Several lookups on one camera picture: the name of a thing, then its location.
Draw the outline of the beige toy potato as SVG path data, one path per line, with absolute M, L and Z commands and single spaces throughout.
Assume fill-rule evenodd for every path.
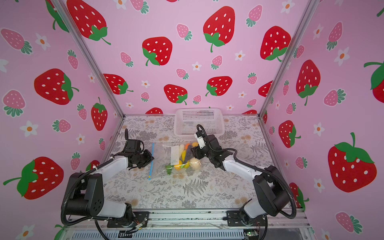
M 202 163 L 200 160 L 196 159 L 196 158 L 192 158 L 190 160 L 190 167 L 195 170 L 195 171 L 198 171 L 202 168 Z

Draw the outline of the dark purple toy eggplant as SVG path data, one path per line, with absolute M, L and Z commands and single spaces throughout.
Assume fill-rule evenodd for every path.
M 187 149 L 185 156 L 185 164 L 190 161 L 194 157 L 192 149 Z

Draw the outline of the white toy radish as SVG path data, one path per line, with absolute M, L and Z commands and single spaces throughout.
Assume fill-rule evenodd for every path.
M 173 170 L 175 170 L 174 165 L 178 164 L 179 161 L 181 161 L 181 154 L 183 150 L 185 150 L 185 145 L 180 144 L 180 145 L 171 146 L 169 147 L 169 150 L 170 150 L 169 163 L 165 165 L 167 175 L 171 175 Z

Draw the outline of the clear zip top bag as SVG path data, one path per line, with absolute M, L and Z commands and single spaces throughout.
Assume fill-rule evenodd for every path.
M 203 162 L 196 159 L 192 153 L 192 148 L 197 146 L 196 142 L 153 143 L 154 160 L 150 164 L 148 179 L 194 174 L 201 171 Z

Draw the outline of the white plastic basket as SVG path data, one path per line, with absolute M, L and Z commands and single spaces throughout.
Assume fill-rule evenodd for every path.
M 197 125 L 202 125 L 208 135 L 225 133 L 223 114 L 215 108 L 179 109 L 175 113 L 174 135 L 185 140 L 194 139 Z

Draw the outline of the yellow toy banana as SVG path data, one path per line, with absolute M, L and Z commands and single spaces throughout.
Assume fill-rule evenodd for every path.
M 186 154 L 187 154 L 187 151 L 186 151 L 186 150 L 183 150 L 183 152 L 182 152 L 182 154 L 181 154 L 181 161 L 182 161 L 183 163 L 185 162 Z

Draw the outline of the yellow toy lemon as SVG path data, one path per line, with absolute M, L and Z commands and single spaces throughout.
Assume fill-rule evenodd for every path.
M 181 170 L 183 167 L 184 167 L 184 164 L 182 161 L 179 161 L 178 164 L 174 165 L 174 169 L 177 171 Z

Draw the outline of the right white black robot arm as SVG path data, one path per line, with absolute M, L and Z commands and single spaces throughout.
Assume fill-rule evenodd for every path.
M 247 201 L 240 208 L 239 219 L 245 225 L 251 225 L 257 217 L 278 214 L 288 219 L 297 215 L 294 195 L 281 175 L 274 167 L 261 168 L 248 164 L 237 157 L 238 151 L 232 148 L 223 149 L 214 135 L 196 133 L 197 147 L 192 148 L 198 160 L 206 157 L 215 168 L 236 174 L 254 185 L 256 198 Z

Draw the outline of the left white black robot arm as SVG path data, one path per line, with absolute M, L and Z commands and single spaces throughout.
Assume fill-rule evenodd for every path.
M 131 204 L 105 200 L 104 183 L 123 170 L 142 169 L 154 157 L 143 141 L 126 140 L 123 150 L 84 173 L 70 176 L 61 206 L 61 222 L 73 226 L 85 220 L 117 220 L 123 226 L 135 221 Z

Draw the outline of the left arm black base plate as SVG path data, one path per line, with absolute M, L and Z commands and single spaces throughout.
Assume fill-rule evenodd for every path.
M 126 214 L 122 218 L 111 218 L 108 221 L 107 228 L 145 228 L 148 224 L 150 212 L 134 211 Z

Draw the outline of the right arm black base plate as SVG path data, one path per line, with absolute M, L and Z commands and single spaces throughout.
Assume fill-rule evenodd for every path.
M 252 219 L 240 210 L 227 211 L 223 217 L 230 227 L 264 227 L 267 219 L 264 215 Z

